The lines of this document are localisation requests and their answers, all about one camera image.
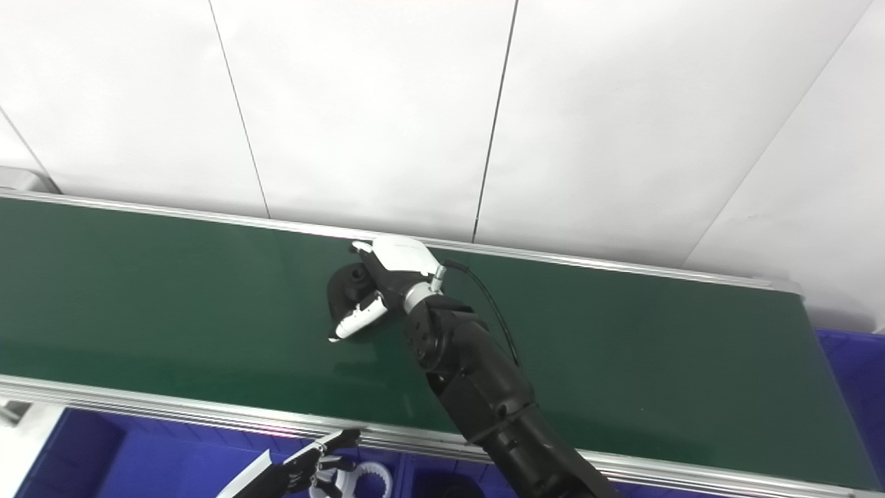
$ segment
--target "blue plastic crate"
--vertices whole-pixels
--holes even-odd
[[[885,336],[818,330],[818,338],[879,481],[885,482]]]
[[[266,449],[275,462],[309,440],[68,409],[59,419],[17,498],[212,498]],[[463,476],[486,498],[515,498],[491,464],[364,447],[336,452],[355,461],[384,464],[392,498],[412,498],[422,479]],[[625,498],[705,498],[653,486],[618,485]],[[307,493],[293,494],[306,498]]]

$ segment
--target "black cable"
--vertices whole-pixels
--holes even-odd
[[[482,283],[480,278],[476,276],[475,273],[472,272],[466,265],[463,265],[457,261],[445,260],[442,262],[442,265],[446,268],[454,268],[460,272],[466,273],[469,275],[473,281],[476,283],[476,286],[480,288],[482,291],[482,295],[486,297],[486,300],[492,306],[492,311],[495,313],[495,317],[498,320],[498,324],[501,325],[501,331],[504,332],[504,338],[507,340],[507,346],[510,348],[510,354],[513,357],[513,363],[516,364],[517,367],[520,367],[519,364],[519,355],[516,353],[516,343],[513,342],[513,335],[510,333],[510,327],[507,326],[507,322],[504,320],[504,315],[501,314],[501,310],[498,309],[497,303],[495,303],[495,299],[492,298],[491,292]]]

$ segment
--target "green conveyor belt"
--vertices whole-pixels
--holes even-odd
[[[326,340],[348,243],[0,198],[0,373],[454,432],[401,320]],[[795,294],[445,256],[495,295],[576,447],[877,486]]]

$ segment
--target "panel seam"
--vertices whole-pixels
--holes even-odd
[[[246,119],[242,116],[242,106],[240,105],[240,97],[236,93],[236,85],[234,85],[234,74],[231,73],[230,63],[227,61],[227,51],[224,48],[224,42],[221,40],[221,30],[219,29],[218,20],[215,19],[215,8],[212,6],[212,0],[206,0],[209,3],[209,12],[212,13],[212,24],[215,26],[215,34],[219,38],[219,46],[221,47],[221,57],[224,58],[224,67],[227,70],[227,78],[230,81],[230,89],[234,92],[234,101],[236,102],[236,111],[240,115],[240,124],[242,124],[242,133],[246,137],[246,146],[249,147],[249,157],[252,160],[252,168],[255,170],[255,179],[258,181],[258,190],[261,192],[261,200],[265,205],[265,213],[267,218],[271,217],[271,210],[267,206],[267,196],[265,195],[265,186],[261,183],[261,174],[258,172],[258,163],[255,161],[255,152],[252,150],[252,141],[249,139],[249,130],[246,129]]]
[[[516,11],[519,9],[519,0],[513,1],[513,15],[510,19],[510,32],[507,34],[507,48],[504,50],[504,65],[501,68],[501,81],[498,83],[498,94],[495,101],[495,113],[492,115],[492,129],[489,134],[489,148],[486,150],[486,162],[482,169],[482,183],[480,183],[480,198],[476,203],[476,216],[473,218],[473,234],[470,242],[476,242],[476,230],[480,227],[480,211],[482,210],[482,196],[486,191],[486,177],[489,175],[489,159],[492,155],[492,143],[495,141],[495,126],[497,125],[498,110],[501,108],[501,94],[504,92],[504,77],[507,75],[507,60],[510,58],[510,46],[513,42],[513,27],[516,26]]]
[[[701,242],[704,241],[704,237],[707,236],[707,233],[710,231],[712,226],[714,224],[716,224],[716,221],[719,219],[720,216],[722,216],[722,213],[725,212],[726,207],[728,207],[728,205],[731,204],[731,201],[735,198],[735,194],[737,194],[737,192],[741,189],[741,187],[743,187],[743,184],[746,183],[747,178],[750,177],[750,173],[752,173],[753,170],[756,169],[756,166],[759,164],[759,162],[762,160],[762,158],[765,157],[766,152],[768,152],[768,149],[771,148],[772,144],[774,143],[774,140],[777,139],[778,135],[781,134],[784,127],[787,126],[787,123],[793,117],[793,114],[796,113],[796,110],[799,108],[800,105],[802,105],[802,103],[808,97],[808,94],[812,91],[812,88],[814,88],[814,85],[818,82],[818,80],[820,79],[820,76],[822,74],[824,74],[824,71],[827,70],[830,63],[833,61],[833,58],[835,58],[836,54],[839,53],[839,51],[842,49],[843,45],[845,45],[845,41],[848,40],[848,37],[851,36],[851,33],[854,33],[854,30],[858,27],[860,20],[863,19],[864,16],[866,16],[867,11],[870,10],[870,5],[872,5],[874,1],[875,0],[870,0],[866,4],[866,7],[864,7],[864,11],[860,13],[858,18],[854,21],[854,24],[851,26],[851,28],[845,33],[845,37],[842,39],[841,42],[839,42],[839,44],[836,46],[835,50],[833,50],[833,53],[830,54],[829,58],[827,59],[827,62],[824,63],[824,65],[820,68],[820,71],[818,71],[817,75],[814,76],[814,79],[812,79],[812,82],[808,85],[808,88],[805,89],[805,93],[803,93],[802,96],[797,100],[796,105],[789,112],[789,114],[787,114],[787,117],[781,123],[781,126],[777,129],[777,131],[772,134],[771,140],[768,141],[768,145],[766,145],[765,149],[763,149],[762,152],[756,157],[756,160],[753,162],[753,166],[751,166],[750,168],[747,169],[747,172],[743,175],[743,178],[741,178],[741,181],[731,191],[731,195],[728,196],[726,201],[724,203],[722,203],[722,207],[720,207],[719,211],[717,211],[716,214],[711,218],[710,223],[707,225],[707,228],[704,229],[704,232],[701,233],[701,236],[697,239],[695,244],[691,247],[689,254],[685,257],[684,260],[682,260],[682,264],[679,266],[679,268],[685,268],[685,265],[691,259],[692,254],[695,253],[695,250],[701,245]]]
[[[15,136],[19,138],[21,144],[25,146],[25,150],[27,150],[27,153],[31,155],[31,159],[33,159],[37,166],[40,167],[43,179],[46,180],[50,184],[50,187],[54,188],[56,192],[63,193],[61,189],[58,188],[55,180],[52,179],[49,170],[46,169],[46,167],[43,165],[43,162],[40,160],[40,158],[37,157],[34,149],[32,149],[31,145],[27,142],[27,140],[25,140],[25,137],[21,135],[21,131],[19,131],[19,128],[16,127],[15,123],[12,122],[12,118],[10,118],[9,114],[6,113],[6,110],[3,108],[2,104],[0,104],[0,114],[3,115],[6,123],[8,123],[9,127],[12,128],[12,133],[15,133]]]

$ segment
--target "black robotic arm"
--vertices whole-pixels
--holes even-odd
[[[390,309],[403,309],[406,342],[430,389],[517,495],[618,497],[608,479],[550,427],[525,374],[480,317],[442,294],[445,268],[421,242],[383,236],[354,247],[363,262],[342,268],[327,288],[336,320],[330,340],[361,330]]]

